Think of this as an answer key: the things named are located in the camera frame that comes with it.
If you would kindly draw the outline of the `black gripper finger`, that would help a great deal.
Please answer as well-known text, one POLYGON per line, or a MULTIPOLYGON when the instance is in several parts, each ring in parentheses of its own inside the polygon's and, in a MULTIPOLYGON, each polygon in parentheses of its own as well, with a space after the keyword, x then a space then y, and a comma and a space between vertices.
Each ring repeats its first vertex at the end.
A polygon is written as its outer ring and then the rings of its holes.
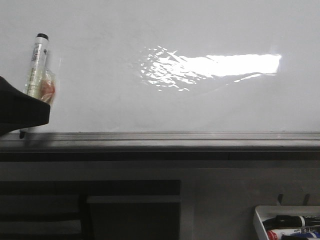
POLYGON ((31 97, 0 78, 0 135, 49 123, 49 104, 31 97))

